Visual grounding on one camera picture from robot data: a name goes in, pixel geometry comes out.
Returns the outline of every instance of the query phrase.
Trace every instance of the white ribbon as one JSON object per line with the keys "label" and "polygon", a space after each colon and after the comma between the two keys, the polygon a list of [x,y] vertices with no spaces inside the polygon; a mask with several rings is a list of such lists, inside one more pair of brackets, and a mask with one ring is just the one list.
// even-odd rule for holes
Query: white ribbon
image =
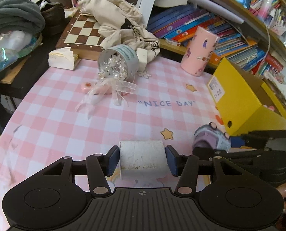
{"label": "white ribbon", "polygon": [[114,105],[121,105],[121,100],[124,99],[122,93],[134,94],[136,84],[123,80],[116,80],[114,78],[105,78],[102,81],[98,81],[93,86],[93,88],[84,95],[82,101],[76,106],[76,112],[82,105],[85,105],[88,113],[87,106],[95,106],[110,88],[112,90],[112,99]]}

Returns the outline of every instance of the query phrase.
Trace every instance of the orange circle sticker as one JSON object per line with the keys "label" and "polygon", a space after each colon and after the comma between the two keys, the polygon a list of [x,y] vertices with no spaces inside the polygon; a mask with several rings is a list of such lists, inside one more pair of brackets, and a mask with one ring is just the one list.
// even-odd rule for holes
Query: orange circle sticker
{"label": "orange circle sticker", "polygon": [[216,115],[216,120],[219,122],[220,125],[223,125],[223,120],[219,115]]}

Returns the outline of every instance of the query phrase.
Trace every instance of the gray sweater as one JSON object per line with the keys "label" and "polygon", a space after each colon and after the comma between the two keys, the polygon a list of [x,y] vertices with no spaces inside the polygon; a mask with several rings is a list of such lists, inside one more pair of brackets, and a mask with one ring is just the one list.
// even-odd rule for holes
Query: gray sweater
{"label": "gray sweater", "polygon": [[0,33],[22,30],[39,33],[45,27],[38,6],[30,0],[0,0]]}

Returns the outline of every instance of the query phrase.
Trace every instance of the pink bottle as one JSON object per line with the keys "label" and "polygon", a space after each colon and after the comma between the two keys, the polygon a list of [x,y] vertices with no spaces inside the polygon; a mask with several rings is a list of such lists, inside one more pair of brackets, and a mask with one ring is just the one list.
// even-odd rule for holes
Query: pink bottle
{"label": "pink bottle", "polygon": [[198,27],[181,61],[181,67],[187,73],[201,76],[208,60],[220,38]]}

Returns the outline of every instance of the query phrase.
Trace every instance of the folded clothes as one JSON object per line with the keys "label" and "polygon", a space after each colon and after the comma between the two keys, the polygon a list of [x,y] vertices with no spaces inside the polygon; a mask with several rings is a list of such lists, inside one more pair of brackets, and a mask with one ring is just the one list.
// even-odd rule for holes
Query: folded clothes
{"label": "folded clothes", "polygon": [[142,13],[125,0],[82,0],[82,14],[94,16],[100,24],[98,33],[105,39],[100,44],[104,49],[125,44],[133,50],[147,50],[147,62],[160,52],[159,40],[145,29]]}
{"label": "folded clothes", "polygon": [[45,27],[38,6],[30,0],[0,0],[0,33],[22,30],[37,34]]}

